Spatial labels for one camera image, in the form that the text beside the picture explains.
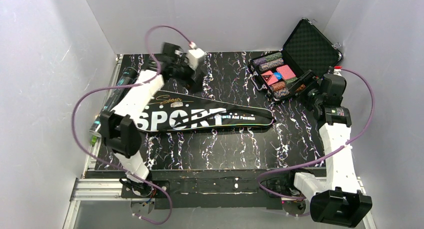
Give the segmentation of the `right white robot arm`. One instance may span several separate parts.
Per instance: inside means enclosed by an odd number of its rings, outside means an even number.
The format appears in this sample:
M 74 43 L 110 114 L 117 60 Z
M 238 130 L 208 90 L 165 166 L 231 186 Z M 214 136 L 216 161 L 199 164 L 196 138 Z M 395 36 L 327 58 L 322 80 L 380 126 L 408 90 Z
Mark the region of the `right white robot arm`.
M 317 120 L 323 143 L 326 181 L 308 172 L 294 174 L 294 186 L 309 201 L 314 222 L 355 228 L 373 206 L 361 189 L 354 169 L 350 111 L 341 105 L 347 81 L 327 73 L 314 79 L 299 97 Z

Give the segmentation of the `black shuttlecock tube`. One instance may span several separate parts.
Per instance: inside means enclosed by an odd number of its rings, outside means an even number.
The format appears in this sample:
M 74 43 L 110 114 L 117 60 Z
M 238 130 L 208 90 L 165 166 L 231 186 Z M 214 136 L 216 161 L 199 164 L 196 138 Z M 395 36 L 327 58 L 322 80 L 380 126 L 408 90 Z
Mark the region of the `black shuttlecock tube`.
M 126 67 L 121 77 L 118 79 L 116 86 L 125 86 L 125 85 L 131 85 L 133 84 L 138 77 L 138 70 L 134 67 Z M 92 136 L 96 136 L 97 138 L 100 138 L 102 135 L 100 134 L 101 130 L 101 120 L 100 120 L 100 114 L 102 112 L 107 112 L 110 109 L 112 109 L 114 106 L 116 106 L 122 98 L 125 96 L 125 94 L 128 92 L 129 88 L 117 88 L 112 90 L 110 95 L 107 97 L 107 100 L 105 101 L 103 108 L 100 110 L 99 115 L 95 118 L 91 128 L 89 129 L 89 133 Z

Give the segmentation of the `black racket bag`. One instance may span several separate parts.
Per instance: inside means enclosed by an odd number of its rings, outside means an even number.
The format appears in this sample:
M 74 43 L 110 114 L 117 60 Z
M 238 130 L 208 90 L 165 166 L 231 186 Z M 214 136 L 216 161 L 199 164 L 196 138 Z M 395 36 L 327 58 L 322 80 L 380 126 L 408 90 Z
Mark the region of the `black racket bag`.
M 135 117 L 134 123 L 142 132 L 181 132 L 237 127 L 267 128 L 274 119 L 274 114 L 266 108 L 159 90 Z

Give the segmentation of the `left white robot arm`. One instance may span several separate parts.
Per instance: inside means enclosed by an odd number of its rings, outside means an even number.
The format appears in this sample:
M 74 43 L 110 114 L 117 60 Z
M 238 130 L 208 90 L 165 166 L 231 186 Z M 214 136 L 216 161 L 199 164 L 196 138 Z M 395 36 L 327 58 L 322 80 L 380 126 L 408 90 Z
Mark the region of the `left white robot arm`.
M 144 183 L 149 174 L 140 153 L 142 138 L 135 119 L 170 79 L 180 82 L 189 92 L 201 91 L 205 74 L 199 67 L 205 56 L 194 42 L 189 43 L 187 52 L 165 42 L 161 54 L 152 54 L 144 60 L 137 80 L 121 86 L 127 91 L 122 100 L 100 114 L 102 140 L 113 149 L 131 182 Z

